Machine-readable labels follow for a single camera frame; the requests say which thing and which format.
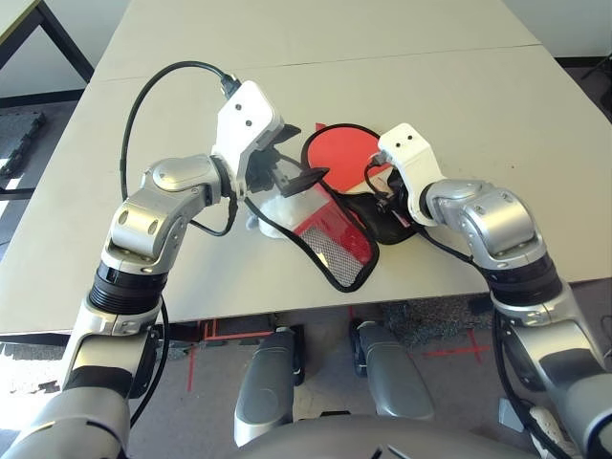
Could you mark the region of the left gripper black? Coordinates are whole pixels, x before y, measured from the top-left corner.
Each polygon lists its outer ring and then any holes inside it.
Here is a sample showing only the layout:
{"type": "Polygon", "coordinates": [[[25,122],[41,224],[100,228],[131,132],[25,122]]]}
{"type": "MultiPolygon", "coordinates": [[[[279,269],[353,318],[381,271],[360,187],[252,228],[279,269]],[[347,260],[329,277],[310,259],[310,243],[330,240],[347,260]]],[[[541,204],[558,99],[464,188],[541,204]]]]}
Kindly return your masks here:
{"type": "MultiPolygon", "coordinates": [[[[300,133],[299,127],[287,123],[275,135],[273,144],[284,143],[300,133]]],[[[280,160],[281,154],[274,146],[255,150],[249,158],[246,171],[248,191],[251,193],[269,191],[276,186],[283,197],[291,197],[316,185],[329,172],[327,167],[309,168],[288,179],[277,166],[280,160]]]]}

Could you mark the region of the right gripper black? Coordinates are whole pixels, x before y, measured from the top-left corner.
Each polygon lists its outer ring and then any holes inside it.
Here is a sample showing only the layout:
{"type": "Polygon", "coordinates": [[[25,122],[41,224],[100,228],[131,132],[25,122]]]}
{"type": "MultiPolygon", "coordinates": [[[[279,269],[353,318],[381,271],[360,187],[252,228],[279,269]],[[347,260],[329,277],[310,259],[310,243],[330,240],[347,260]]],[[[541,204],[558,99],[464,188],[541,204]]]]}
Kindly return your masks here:
{"type": "Polygon", "coordinates": [[[399,173],[374,177],[374,194],[379,219],[386,224],[409,224],[407,190],[399,173]]]}

